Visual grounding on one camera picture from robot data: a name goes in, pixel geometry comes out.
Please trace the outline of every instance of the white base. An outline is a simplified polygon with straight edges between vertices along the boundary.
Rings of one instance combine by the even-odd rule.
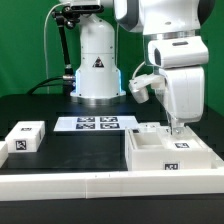
[[[207,152],[211,168],[204,169],[3,175],[0,201],[224,193],[224,162]]]

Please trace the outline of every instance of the white cube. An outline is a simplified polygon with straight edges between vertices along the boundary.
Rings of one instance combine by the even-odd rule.
[[[20,121],[5,139],[8,152],[37,152],[44,135],[44,121]]]
[[[6,142],[0,142],[0,167],[4,164],[8,158],[8,149]]]

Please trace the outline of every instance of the printed marker sheet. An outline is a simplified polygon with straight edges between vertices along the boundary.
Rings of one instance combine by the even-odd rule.
[[[110,131],[137,127],[134,116],[59,117],[54,131]]]

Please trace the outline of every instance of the white container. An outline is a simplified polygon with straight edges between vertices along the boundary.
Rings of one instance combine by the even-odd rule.
[[[129,171],[211,168],[212,150],[189,127],[180,136],[170,135],[168,127],[148,127],[142,133],[126,130]]]

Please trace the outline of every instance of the white box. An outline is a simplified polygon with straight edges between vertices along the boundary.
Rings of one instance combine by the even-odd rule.
[[[125,157],[129,171],[212,167],[212,149],[189,127],[180,136],[172,136],[167,130],[168,127],[159,126],[142,133],[126,130]]]
[[[8,149],[6,142],[0,142],[0,167],[4,164],[8,158]]]
[[[8,152],[37,152],[44,135],[44,121],[20,121],[5,138]]]

